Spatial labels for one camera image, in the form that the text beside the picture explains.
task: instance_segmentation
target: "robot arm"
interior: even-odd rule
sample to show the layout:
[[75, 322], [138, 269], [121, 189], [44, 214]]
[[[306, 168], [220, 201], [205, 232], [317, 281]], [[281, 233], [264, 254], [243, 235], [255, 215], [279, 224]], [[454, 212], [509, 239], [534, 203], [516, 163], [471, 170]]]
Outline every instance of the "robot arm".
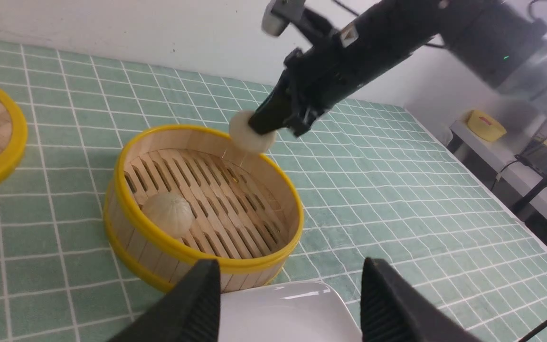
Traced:
[[263, 30], [278, 36], [289, 23], [313, 46], [284, 60], [278, 84], [248, 121], [256, 134], [283, 127], [297, 137], [306, 133], [337, 102], [436, 34], [490, 87], [547, 114], [547, 25], [500, 0], [382, 0], [341, 30], [304, 0], [272, 0]]

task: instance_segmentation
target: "white wall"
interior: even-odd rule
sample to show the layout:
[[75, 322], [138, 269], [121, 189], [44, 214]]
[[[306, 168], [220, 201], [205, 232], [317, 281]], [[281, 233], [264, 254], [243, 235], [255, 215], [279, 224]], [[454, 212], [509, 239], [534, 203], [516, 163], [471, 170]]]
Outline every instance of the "white wall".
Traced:
[[[0, 0], [0, 39], [275, 84], [284, 57], [309, 43], [295, 28], [261, 32], [268, 0]], [[374, 1], [345, 0], [364, 11]], [[308, 0], [342, 28], [352, 16], [330, 0]], [[402, 63], [357, 97], [403, 105], [435, 54]]]
[[[526, 14], [529, 0], [507, 2]], [[536, 4], [534, 12], [547, 22], [547, 2]], [[473, 108], [497, 117], [509, 129], [523, 130], [530, 120], [535, 119], [537, 113], [529, 105], [500, 97], [450, 54], [443, 52], [439, 57], [430, 64], [428, 74], [419, 76], [424, 81], [419, 87], [421, 92], [408, 95], [405, 104], [434, 135], [441, 134], [443, 127], [451, 125]]]
[[[528, 0], [512, 0], [523, 8]], [[309, 44], [294, 28], [261, 32], [268, 0], [0, 0], [0, 39], [274, 84], [283, 59]], [[376, 0], [345, 0], [363, 11]], [[330, 0], [307, 5], [341, 28], [352, 16]], [[547, 19], [547, 2], [537, 13]], [[420, 48], [355, 95], [406, 106], [434, 134], [497, 96], [449, 53]]]

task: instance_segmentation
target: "green checkered tablecloth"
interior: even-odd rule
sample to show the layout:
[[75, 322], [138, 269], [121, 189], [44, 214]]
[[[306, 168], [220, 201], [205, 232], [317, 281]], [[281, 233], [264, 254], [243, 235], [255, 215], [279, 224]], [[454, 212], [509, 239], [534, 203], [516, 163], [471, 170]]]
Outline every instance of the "green checkered tablecloth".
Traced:
[[[226, 131], [271, 87], [1, 41], [0, 87], [29, 130], [0, 185], [0, 341], [104, 341], [161, 296], [104, 236], [122, 145], [164, 124]], [[322, 280], [357, 318], [363, 258], [382, 257], [484, 341], [547, 318], [547, 249], [401, 108], [345, 100], [271, 158], [306, 214], [276, 283]]]

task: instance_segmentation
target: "white table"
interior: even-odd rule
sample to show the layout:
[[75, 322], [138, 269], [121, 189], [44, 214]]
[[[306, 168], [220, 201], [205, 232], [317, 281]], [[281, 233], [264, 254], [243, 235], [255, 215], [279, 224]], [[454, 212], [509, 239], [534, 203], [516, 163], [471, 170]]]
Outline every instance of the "white table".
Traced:
[[[508, 132], [495, 142], [484, 141], [467, 127], [463, 119], [453, 123], [451, 130], [497, 172], [515, 160], [514, 155], [521, 152], [530, 138], [523, 133]], [[538, 173], [519, 162], [505, 169], [502, 177], [521, 196], [526, 195], [541, 180]], [[547, 188], [543, 189], [530, 203], [547, 219]]]

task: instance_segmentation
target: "white plate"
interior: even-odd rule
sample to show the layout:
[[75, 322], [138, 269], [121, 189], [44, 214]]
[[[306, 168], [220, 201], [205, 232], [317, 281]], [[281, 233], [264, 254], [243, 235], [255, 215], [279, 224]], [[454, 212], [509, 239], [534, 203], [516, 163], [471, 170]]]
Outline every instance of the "white plate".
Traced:
[[361, 340], [341, 297], [323, 282], [290, 282], [221, 296], [219, 342]]

